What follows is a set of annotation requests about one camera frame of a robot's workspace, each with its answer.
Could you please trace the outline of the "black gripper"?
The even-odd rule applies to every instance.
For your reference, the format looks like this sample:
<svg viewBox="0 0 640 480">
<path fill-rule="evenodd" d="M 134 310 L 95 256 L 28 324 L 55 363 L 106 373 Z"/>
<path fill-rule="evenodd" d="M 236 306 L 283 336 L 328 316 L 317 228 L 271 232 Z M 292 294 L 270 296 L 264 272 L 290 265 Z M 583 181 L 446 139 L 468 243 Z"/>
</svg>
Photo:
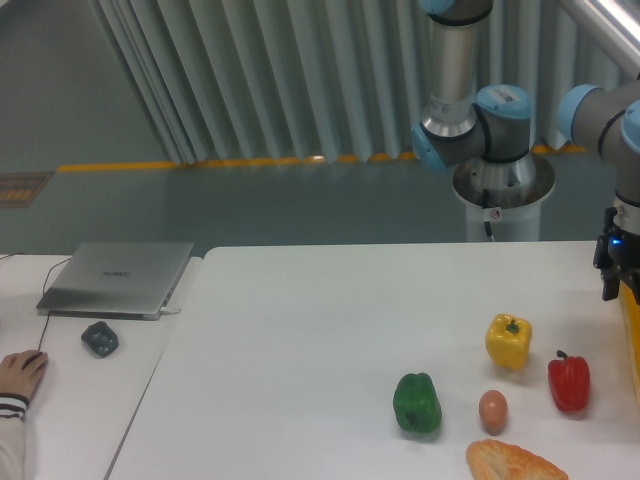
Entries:
<svg viewBox="0 0 640 480">
<path fill-rule="evenodd" d="M 619 295 L 620 280 L 639 275 L 639 235 L 625 230 L 619 207 L 604 213 L 602 233 L 596 240 L 593 265 L 601 273 L 602 299 L 614 300 Z"/>
</svg>

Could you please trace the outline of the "white striped sleeve forearm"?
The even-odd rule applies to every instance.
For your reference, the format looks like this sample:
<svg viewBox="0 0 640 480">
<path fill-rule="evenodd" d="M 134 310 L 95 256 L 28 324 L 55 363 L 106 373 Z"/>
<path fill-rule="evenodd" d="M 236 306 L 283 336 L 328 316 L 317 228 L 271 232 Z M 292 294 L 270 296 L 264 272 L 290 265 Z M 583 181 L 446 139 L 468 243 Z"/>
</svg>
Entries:
<svg viewBox="0 0 640 480">
<path fill-rule="evenodd" d="M 15 394 L 1 394 L 1 478 L 25 478 L 26 429 L 24 415 L 28 400 Z"/>
</svg>

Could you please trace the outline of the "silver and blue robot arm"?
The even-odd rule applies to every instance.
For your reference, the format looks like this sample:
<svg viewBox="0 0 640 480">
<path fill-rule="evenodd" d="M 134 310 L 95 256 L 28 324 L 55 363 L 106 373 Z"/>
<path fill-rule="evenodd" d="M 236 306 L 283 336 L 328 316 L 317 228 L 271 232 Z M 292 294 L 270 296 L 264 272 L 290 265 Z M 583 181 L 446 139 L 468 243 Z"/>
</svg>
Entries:
<svg viewBox="0 0 640 480">
<path fill-rule="evenodd" d="M 433 170 L 455 167 L 458 196 L 482 212 L 529 206 L 553 187 L 553 171 L 533 159 L 528 94 L 512 85 L 472 90 L 478 30 L 490 1 L 423 1 L 434 23 L 435 86 L 411 128 L 414 151 Z M 614 90 L 579 85 L 561 100 L 558 130 L 616 169 L 614 203 L 604 214 L 593 264 L 604 300 L 622 286 L 639 292 L 639 83 Z"/>
</svg>

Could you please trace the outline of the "person's hand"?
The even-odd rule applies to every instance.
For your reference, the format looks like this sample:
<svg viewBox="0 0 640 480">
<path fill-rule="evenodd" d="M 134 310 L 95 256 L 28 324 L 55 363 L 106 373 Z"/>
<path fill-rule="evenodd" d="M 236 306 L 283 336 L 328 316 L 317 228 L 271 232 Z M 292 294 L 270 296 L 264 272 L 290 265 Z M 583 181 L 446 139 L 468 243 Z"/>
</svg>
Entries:
<svg viewBox="0 0 640 480">
<path fill-rule="evenodd" d="M 38 350 L 13 353 L 1 361 L 1 395 L 30 401 L 44 377 L 48 354 Z"/>
</svg>

